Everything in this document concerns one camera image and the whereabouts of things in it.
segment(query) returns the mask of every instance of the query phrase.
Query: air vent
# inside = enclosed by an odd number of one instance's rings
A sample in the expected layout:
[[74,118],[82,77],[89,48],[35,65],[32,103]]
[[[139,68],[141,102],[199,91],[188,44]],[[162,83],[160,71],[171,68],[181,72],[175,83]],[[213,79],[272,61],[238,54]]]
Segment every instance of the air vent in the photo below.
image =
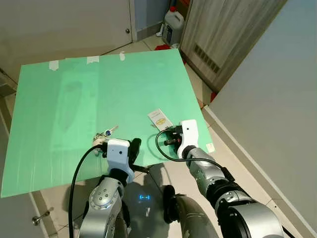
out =
[[195,44],[194,52],[214,73],[219,71],[219,66],[212,59],[210,59],[209,56],[197,44]]

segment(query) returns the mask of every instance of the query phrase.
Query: key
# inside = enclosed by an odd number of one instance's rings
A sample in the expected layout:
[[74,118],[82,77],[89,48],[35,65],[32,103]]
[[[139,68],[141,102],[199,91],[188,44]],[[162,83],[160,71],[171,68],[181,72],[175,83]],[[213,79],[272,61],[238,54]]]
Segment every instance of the key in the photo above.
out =
[[104,135],[105,136],[111,136],[112,133],[118,128],[118,126],[116,125],[115,127],[111,128],[110,130],[105,130]]

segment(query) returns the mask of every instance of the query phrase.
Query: plastic jug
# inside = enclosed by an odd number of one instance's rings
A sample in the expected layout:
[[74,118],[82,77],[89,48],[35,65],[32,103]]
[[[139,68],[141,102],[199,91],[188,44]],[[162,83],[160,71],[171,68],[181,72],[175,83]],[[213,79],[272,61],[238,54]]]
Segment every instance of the plastic jug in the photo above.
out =
[[184,27],[183,16],[171,6],[164,18],[164,29],[162,38],[169,46],[179,44]]

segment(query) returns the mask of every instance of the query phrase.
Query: white door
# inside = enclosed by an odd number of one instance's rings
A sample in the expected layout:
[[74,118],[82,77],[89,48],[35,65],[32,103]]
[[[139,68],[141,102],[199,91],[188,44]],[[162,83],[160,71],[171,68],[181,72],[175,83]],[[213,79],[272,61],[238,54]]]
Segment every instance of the white door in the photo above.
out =
[[[0,110],[0,190],[7,143],[8,132]],[[32,217],[37,213],[29,194],[0,198],[0,211],[1,237],[44,237],[42,228],[32,224]]]
[[129,0],[4,0],[0,67],[100,55],[132,42]]

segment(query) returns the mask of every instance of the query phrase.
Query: green mat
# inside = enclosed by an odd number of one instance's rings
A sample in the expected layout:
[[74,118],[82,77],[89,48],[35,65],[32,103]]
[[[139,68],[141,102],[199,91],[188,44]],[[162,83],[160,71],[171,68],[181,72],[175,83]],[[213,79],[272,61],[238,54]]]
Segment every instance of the green mat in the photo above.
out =
[[[178,50],[100,56],[22,66],[2,182],[2,197],[71,183],[96,132],[118,125],[112,137],[141,138],[137,165],[165,162],[148,113],[160,108],[173,124],[196,119],[199,144],[211,137]],[[78,180],[107,171],[91,153]]]

